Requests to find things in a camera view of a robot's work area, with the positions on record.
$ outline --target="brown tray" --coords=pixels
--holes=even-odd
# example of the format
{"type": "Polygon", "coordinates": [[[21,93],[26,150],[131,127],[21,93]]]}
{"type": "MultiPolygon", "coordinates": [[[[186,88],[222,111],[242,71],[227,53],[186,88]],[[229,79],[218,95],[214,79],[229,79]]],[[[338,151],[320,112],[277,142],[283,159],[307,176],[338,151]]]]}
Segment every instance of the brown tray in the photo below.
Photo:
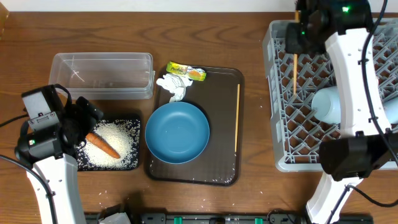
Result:
{"type": "MultiPolygon", "coordinates": [[[[210,139],[205,150],[184,164],[168,164],[147,156],[149,177],[155,180],[230,186],[239,175],[243,125],[244,78],[237,69],[194,67],[207,72],[205,81],[194,81],[182,101],[202,110],[209,121],[210,139]],[[238,140],[235,152],[236,104],[239,84],[238,140]]],[[[155,110],[169,102],[173,94],[158,86],[155,110]]]]}

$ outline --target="dish rack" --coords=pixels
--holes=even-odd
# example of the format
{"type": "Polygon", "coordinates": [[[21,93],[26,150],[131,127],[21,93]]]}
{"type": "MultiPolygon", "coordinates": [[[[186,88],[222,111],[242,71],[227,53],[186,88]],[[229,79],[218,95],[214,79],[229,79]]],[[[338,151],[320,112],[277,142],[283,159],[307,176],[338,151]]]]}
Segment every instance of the dish rack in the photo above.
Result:
{"type": "MultiPolygon", "coordinates": [[[[271,22],[262,41],[271,96],[271,130],[276,168],[282,172],[321,171],[319,145],[338,139],[339,125],[317,120],[311,110],[314,94],[336,85],[327,54],[298,56],[297,97],[293,97],[293,55],[285,53],[287,24],[271,22]]],[[[398,19],[383,19],[373,39],[373,55],[382,101],[398,96],[398,19]]],[[[387,162],[381,169],[396,169],[387,162]]]]}

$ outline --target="green clip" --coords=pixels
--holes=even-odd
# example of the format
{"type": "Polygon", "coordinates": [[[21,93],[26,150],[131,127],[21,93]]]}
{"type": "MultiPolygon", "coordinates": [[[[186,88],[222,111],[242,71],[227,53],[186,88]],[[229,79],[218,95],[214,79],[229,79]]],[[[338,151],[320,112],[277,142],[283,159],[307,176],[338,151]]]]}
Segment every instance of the green clip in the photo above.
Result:
{"type": "Polygon", "coordinates": [[[255,218],[254,219],[254,224],[262,224],[262,218],[255,218]]]}
{"type": "Polygon", "coordinates": [[[174,217],[174,224],[182,224],[182,217],[174,217]]]}

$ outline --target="carrot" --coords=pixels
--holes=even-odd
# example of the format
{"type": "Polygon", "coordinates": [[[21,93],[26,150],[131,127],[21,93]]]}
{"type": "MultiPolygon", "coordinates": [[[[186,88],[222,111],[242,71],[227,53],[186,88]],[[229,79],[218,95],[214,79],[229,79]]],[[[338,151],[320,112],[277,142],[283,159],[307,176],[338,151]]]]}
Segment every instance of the carrot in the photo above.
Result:
{"type": "Polygon", "coordinates": [[[116,152],[108,143],[103,141],[100,137],[93,133],[88,133],[86,136],[87,141],[91,142],[93,145],[106,152],[108,155],[115,159],[119,159],[120,155],[116,152]]]}

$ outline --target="white cup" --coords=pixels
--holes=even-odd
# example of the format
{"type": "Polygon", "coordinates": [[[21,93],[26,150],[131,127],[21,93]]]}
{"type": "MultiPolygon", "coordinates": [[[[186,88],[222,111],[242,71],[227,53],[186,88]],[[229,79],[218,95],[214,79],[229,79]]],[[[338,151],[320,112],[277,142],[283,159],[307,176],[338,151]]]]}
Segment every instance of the white cup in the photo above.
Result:
{"type": "Polygon", "coordinates": [[[340,97],[337,86],[323,88],[312,99],[311,109],[316,110],[314,117],[328,124],[341,123],[340,97]]]}
{"type": "MultiPolygon", "coordinates": [[[[384,112],[391,124],[398,124],[398,97],[383,104],[384,112]]],[[[323,88],[312,99],[311,109],[314,117],[328,124],[341,123],[340,97],[337,86],[323,88]]]]}
{"type": "Polygon", "coordinates": [[[384,112],[391,124],[398,124],[398,97],[383,104],[384,112]]]}

